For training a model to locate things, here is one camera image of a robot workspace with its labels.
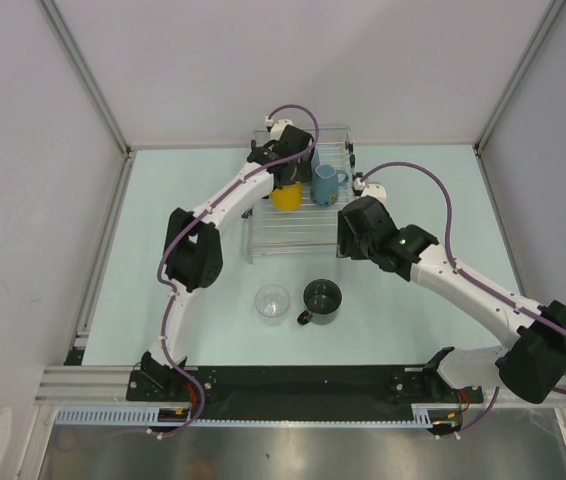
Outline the yellow ceramic mug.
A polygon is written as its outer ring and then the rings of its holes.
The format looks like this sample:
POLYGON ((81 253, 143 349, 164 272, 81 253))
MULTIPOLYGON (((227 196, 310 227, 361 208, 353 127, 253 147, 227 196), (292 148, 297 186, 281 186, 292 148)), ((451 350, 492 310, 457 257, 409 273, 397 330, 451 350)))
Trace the yellow ceramic mug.
POLYGON ((272 206, 279 212, 297 211, 303 199, 303 187, 300 183, 275 189, 269 195, 272 206))

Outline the grey ceramic mug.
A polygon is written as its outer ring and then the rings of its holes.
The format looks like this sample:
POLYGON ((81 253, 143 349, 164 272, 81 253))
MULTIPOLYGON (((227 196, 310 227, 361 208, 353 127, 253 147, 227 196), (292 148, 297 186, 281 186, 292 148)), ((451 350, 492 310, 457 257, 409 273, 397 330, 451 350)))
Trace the grey ceramic mug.
POLYGON ((303 291, 304 310, 297 317, 301 326, 316 324, 326 326, 333 322, 342 304, 342 292, 328 279, 311 281, 303 291))

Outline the clear octagonal glass cup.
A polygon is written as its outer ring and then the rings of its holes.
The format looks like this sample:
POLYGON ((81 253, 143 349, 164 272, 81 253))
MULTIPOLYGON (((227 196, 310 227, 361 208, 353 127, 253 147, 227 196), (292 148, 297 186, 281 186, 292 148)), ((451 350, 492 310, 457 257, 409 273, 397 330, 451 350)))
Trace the clear octagonal glass cup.
POLYGON ((259 289, 254 306, 262 321, 268 326, 280 325, 290 306, 288 291, 276 284, 265 285, 259 289))

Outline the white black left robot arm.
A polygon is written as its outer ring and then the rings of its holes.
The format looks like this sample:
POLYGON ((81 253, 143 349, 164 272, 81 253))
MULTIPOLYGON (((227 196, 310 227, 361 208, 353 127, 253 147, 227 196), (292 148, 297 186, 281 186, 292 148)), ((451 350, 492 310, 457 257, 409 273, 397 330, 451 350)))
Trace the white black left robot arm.
POLYGON ((177 397, 183 387, 198 393, 203 387, 184 370, 187 353, 179 345, 187 310, 197 295, 210 287, 223 268, 222 237, 227 227, 261 198, 277 188, 302 181, 318 134, 290 121, 266 126, 270 139, 254 147, 236 176, 208 201, 193 210, 175 209, 168 219, 157 280, 169 288, 155 344, 140 361, 142 375, 160 398, 177 397))

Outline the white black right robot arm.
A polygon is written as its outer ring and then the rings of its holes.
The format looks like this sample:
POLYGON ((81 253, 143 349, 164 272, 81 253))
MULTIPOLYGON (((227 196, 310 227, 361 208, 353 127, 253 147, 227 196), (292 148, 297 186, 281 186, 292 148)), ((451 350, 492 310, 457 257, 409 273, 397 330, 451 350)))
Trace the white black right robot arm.
POLYGON ((470 386, 505 387, 541 404, 566 374, 566 306, 544 306, 451 263, 443 244, 416 225, 398 228, 376 198, 360 197, 337 214, 337 255, 369 260, 426 288, 486 328, 497 347, 439 351, 426 365, 426 393, 447 401, 470 386))

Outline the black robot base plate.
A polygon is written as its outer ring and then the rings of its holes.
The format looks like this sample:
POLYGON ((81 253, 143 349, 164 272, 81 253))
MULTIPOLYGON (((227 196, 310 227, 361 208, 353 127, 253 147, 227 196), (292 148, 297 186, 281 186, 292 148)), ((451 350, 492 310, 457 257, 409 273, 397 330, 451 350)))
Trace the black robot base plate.
POLYGON ((203 420, 367 422, 412 418, 416 404, 452 410, 459 399, 483 402, 482 390, 461 395, 420 366, 188 367, 203 392, 203 420))

